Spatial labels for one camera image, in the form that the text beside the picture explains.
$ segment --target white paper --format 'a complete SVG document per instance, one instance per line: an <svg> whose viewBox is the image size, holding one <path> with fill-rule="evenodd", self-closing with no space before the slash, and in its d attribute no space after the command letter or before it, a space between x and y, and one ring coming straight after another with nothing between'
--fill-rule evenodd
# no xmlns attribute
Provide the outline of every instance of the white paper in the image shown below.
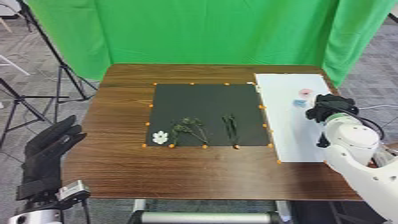
<svg viewBox="0 0 398 224"><path fill-rule="evenodd" d="M317 95L331 93L324 77L320 74L256 74L256 79L279 160L322 162L324 149L317 143L324 125L308 120L306 111ZM313 90L304 108L293 105L295 100L304 100L302 89Z"/></svg>

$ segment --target black mat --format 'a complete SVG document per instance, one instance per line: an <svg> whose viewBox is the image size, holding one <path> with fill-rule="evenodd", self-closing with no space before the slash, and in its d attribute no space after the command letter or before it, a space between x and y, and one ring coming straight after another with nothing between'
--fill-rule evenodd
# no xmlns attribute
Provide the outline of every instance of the black mat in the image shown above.
<svg viewBox="0 0 398 224"><path fill-rule="evenodd" d="M205 124L210 146L229 146L226 124L222 116L233 114L237 118L238 145L265 146L269 133L263 128L263 111L260 110L260 96L256 87L242 85L178 85L158 84L153 97L153 111L146 143L153 142L153 133L169 133L174 122L185 117L199 118ZM189 135L180 135L178 146L199 146L201 141Z"/></svg>

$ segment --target white flower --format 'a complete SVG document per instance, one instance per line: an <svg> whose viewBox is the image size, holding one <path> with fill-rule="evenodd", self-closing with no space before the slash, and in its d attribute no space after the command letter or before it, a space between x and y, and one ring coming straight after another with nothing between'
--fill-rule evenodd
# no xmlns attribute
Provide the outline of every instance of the white flower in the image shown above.
<svg viewBox="0 0 398 224"><path fill-rule="evenodd" d="M169 133L165 133L164 131L160 131L158 133L153 133L153 142L162 145L169 140L167 136L169 136Z"/></svg>

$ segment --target gray carpet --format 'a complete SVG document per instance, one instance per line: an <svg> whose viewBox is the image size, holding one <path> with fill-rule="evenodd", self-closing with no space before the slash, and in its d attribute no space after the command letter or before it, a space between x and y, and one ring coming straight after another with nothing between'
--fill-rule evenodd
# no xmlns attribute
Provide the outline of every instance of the gray carpet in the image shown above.
<svg viewBox="0 0 398 224"><path fill-rule="evenodd" d="M0 26L0 54L30 72L25 76L14 69L0 67L0 77L6 78L14 89L25 95L52 95L55 92L57 62L48 51L45 42L34 31L29 33L23 20L7 20L14 33L7 33ZM340 88L341 95L357 100L361 107L379 104L398 105L398 25L388 19L372 40L363 58L352 69L348 79ZM62 94L78 97L73 86L64 81ZM0 109L0 125L6 123L9 114L11 98L0 92L0 102L6 109ZM43 109L46 101L30 101ZM82 121L89 108L89 102L71 102L61 106L61 118L75 114ZM386 125L398 116L398 109L380 108L363 110L364 117ZM16 124L23 122L23 117L32 118L20 108L16 113ZM398 119L388 124L386 142L398 141ZM34 132L46 128L46 124L36 123L29 126ZM14 190L22 180L20 161L23 161L23 146L34 133L27 128L16 130L7 137L4 153L0 153L0 223L6 223L13 216L20 203L14 202ZM126 223L134 207L132 200L91 200L93 223ZM203 211L203 212L265 212L274 209L269 201L173 201L151 200L148 203L151 211ZM82 208L68 211L68 223L86 223Z"/></svg>

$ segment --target wooden table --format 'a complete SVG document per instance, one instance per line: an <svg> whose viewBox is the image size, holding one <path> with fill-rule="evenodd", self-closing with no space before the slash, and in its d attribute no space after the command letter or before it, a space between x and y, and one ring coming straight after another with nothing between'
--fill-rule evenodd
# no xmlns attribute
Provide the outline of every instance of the wooden table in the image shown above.
<svg viewBox="0 0 398 224"><path fill-rule="evenodd" d="M89 136L64 166L64 182L82 179L94 198L359 200L327 165L279 165L267 147L142 148L153 83L242 84L256 81L254 73L325 76L313 66L110 67L84 120Z"/></svg>

